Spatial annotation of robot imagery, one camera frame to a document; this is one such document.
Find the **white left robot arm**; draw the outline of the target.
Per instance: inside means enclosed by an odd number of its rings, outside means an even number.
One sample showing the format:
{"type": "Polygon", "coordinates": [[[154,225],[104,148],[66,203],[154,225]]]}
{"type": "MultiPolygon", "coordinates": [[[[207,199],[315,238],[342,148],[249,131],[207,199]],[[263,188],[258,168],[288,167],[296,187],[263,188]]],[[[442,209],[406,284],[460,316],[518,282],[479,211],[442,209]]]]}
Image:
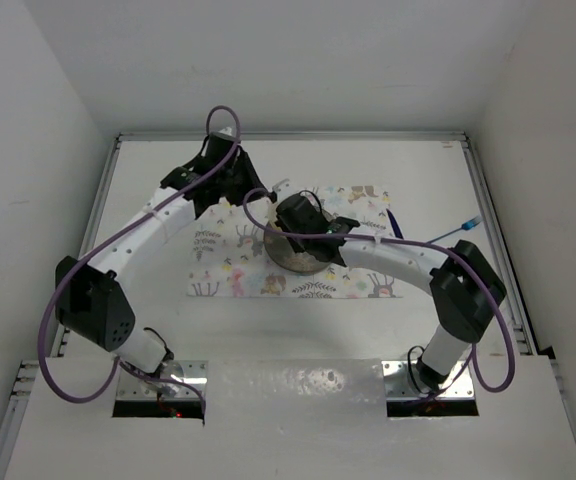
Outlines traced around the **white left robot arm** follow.
{"type": "Polygon", "coordinates": [[[127,285],[140,264],[182,229],[222,200],[233,206],[263,186],[236,137],[208,134],[200,152],[168,173],[131,220],[138,226],[83,264],[67,256],[56,268],[56,282],[67,283],[55,306],[56,318],[71,332],[144,373],[156,372],[170,357],[161,340],[136,327],[127,285]]]}

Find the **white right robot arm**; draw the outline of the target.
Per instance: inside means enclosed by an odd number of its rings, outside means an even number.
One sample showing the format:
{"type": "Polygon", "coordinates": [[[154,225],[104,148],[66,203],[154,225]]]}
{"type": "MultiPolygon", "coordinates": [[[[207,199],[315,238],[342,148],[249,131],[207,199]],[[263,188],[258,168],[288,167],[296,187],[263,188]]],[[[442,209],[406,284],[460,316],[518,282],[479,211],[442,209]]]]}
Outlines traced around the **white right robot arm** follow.
{"type": "Polygon", "coordinates": [[[357,220],[327,219],[301,193],[274,192],[274,225],[296,253],[346,268],[362,268],[412,285],[433,301],[439,325],[411,374],[413,384],[433,394],[476,346],[492,320],[502,320],[507,289],[479,248],[460,240],[451,248],[378,236],[357,220]]]}

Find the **grey reindeer plate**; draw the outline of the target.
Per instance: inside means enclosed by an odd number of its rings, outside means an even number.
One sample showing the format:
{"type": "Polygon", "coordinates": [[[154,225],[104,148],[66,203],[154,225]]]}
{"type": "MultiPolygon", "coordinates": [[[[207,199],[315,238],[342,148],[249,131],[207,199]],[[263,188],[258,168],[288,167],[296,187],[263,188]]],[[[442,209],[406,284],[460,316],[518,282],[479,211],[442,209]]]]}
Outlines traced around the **grey reindeer plate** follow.
{"type": "Polygon", "coordinates": [[[319,261],[306,252],[294,252],[286,237],[265,232],[263,243],[268,257],[276,265],[293,274],[314,275],[331,266],[330,262],[319,261]]]}

